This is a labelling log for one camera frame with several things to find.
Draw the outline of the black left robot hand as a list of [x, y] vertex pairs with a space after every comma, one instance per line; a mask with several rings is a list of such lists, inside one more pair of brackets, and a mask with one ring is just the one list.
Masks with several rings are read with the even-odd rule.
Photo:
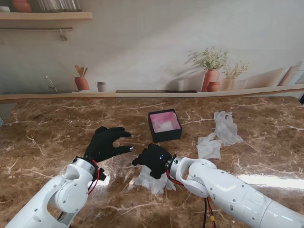
[[85, 151], [84, 158], [90, 161], [102, 162], [114, 156], [132, 152], [134, 150], [133, 146], [113, 146], [114, 141], [128, 137], [131, 137], [131, 134], [123, 127], [108, 129], [101, 126], [95, 130], [91, 142]]

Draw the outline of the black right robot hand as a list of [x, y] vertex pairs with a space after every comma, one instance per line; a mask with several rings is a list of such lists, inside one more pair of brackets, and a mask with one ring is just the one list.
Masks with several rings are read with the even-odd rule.
[[150, 143], [148, 147], [132, 161], [132, 165], [144, 165], [151, 170], [150, 176], [155, 179], [160, 179], [167, 170], [166, 163], [171, 160], [172, 155], [166, 149]]

